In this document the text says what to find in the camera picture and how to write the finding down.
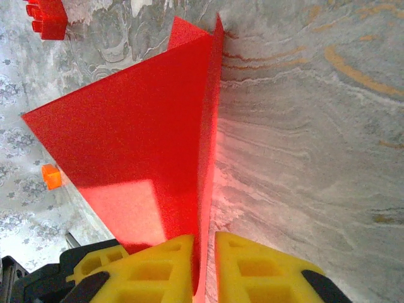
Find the floor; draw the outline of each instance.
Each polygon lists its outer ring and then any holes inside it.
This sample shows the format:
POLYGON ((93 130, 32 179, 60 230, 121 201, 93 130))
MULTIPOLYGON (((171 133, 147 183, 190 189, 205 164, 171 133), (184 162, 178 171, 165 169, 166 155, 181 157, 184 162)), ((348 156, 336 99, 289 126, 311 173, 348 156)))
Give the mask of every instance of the floor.
MULTIPOLYGON (((163 52, 174 15, 227 31, 211 234, 308 259, 354 302, 404 302, 403 1, 64 0, 66 40, 0 3, 0 253, 57 261, 112 237, 19 118, 163 52)), ((216 302, 214 265, 208 302, 216 302)))

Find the small orange object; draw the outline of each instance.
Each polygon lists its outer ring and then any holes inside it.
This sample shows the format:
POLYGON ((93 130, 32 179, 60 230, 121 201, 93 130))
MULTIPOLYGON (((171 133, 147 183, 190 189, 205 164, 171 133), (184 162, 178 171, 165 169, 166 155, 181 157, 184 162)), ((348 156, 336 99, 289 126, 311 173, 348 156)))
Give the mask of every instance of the small orange object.
POLYGON ((42 166, 42 177, 50 191, 62 186, 61 172, 52 164, 42 166))

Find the red toy block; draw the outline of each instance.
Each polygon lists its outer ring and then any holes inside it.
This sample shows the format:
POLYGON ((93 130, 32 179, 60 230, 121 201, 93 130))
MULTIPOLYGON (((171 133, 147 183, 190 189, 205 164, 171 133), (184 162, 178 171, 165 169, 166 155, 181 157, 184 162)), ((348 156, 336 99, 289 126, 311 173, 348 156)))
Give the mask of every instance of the red toy block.
POLYGON ((61 0, 28 1, 27 13, 33 17, 32 29, 43 40, 63 40, 68 25, 68 16, 61 0))
POLYGON ((219 18, 213 35, 176 18, 167 52, 23 116, 129 253, 195 235, 197 303, 205 300, 222 48, 219 18))

